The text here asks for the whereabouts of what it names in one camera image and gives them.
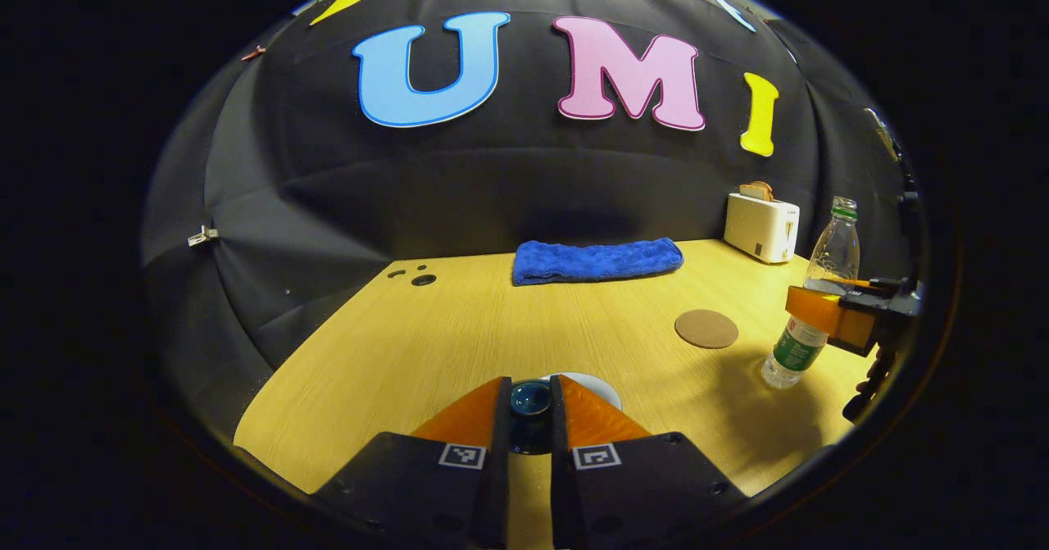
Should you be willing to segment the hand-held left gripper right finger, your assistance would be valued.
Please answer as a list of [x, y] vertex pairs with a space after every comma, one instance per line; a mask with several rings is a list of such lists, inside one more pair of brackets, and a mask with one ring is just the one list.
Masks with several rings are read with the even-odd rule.
[[748, 498], [685, 433], [651, 433], [554, 375], [550, 506], [557, 549], [697, 549]]

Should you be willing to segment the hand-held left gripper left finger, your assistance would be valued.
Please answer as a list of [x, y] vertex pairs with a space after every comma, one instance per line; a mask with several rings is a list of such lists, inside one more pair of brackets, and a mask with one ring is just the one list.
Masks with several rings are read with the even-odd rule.
[[505, 549], [511, 386], [491, 379], [412, 433], [376, 433], [312, 498], [367, 549]]

